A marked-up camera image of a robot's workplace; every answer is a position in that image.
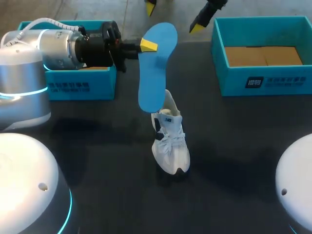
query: logo on box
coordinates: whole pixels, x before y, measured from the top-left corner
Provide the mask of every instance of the logo on box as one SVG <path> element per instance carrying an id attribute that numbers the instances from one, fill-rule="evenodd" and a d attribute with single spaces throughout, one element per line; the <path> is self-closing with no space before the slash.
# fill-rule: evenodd
<path id="1" fill-rule="evenodd" d="M 260 88 L 263 82 L 263 77 L 249 77 L 245 88 Z"/>

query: white cable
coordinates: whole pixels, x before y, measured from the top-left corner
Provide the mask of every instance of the white cable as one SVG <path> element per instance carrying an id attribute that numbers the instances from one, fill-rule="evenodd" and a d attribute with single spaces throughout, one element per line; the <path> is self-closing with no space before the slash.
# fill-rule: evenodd
<path id="1" fill-rule="evenodd" d="M 50 23 L 50 24 L 53 24 L 57 27 L 60 27 L 62 29 L 66 29 L 66 30 L 71 30 L 73 32 L 78 32 L 79 31 L 79 26 L 70 26 L 70 25 L 66 25 L 66 24 L 63 24 L 63 23 L 60 23 L 54 19 L 50 19 L 50 18 L 40 18 L 40 19 L 37 19 L 37 20 L 34 20 L 32 21 L 29 25 L 27 25 L 13 40 L 11 41 L 16 41 L 17 40 L 20 40 L 24 33 L 27 32 L 29 29 L 31 29 L 32 27 L 34 27 L 35 25 L 39 24 L 39 23 Z M 8 47 L 8 46 L 11 46 L 13 45 L 11 43 L 6 43 L 4 46 L 5 47 Z"/>

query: open blue box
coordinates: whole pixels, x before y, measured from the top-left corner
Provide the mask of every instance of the open blue box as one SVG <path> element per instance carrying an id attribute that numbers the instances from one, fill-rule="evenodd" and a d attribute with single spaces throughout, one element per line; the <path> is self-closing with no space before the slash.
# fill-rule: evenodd
<path id="1" fill-rule="evenodd" d="M 72 26 L 83 25 L 87 30 L 100 28 L 104 21 L 76 20 L 61 21 Z M 18 30 L 30 21 L 21 22 Z M 49 23 L 40 23 L 32 29 L 59 29 Z M 50 100 L 112 100 L 115 96 L 116 68 L 107 70 L 46 71 Z"/>
<path id="2" fill-rule="evenodd" d="M 230 67 L 225 46 L 293 46 L 303 65 Z M 223 96 L 312 94 L 312 26 L 306 17 L 216 18 L 212 55 Z"/>

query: floor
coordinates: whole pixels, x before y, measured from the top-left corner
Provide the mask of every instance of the floor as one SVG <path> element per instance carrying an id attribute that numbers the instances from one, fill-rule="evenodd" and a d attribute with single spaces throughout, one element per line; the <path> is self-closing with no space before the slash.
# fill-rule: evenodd
<path id="1" fill-rule="evenodd" d="M 208 41 L 213 24 L 190 35 L 189 26 L 205 0 L 158 0 L 150 18 L 144 0 L 0 0 L 0 36 L 19 22 L 50 17 L 56 20 L 115 20 L 124 39 L 143 36 L 152 25 L 170 22 L 179 41 Z M 216 17 L 305 15 L 312 20 L 311 0 L 229 0 Z"/>

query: white sneaker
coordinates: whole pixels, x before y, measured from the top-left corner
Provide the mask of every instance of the white sneaker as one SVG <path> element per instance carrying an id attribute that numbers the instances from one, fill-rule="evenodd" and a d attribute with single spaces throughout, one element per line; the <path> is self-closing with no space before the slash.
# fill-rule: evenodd
<path id="1" fill-rule="evenodd" d="M 159 166 L 172 175 L 177 171 L 187 172 L 190 167 L 190 153 L 185 142 L 182 116 L 168 90 L 163 108 L 152 114 L 152 123 L 156 131 L 152 151 Z"/>

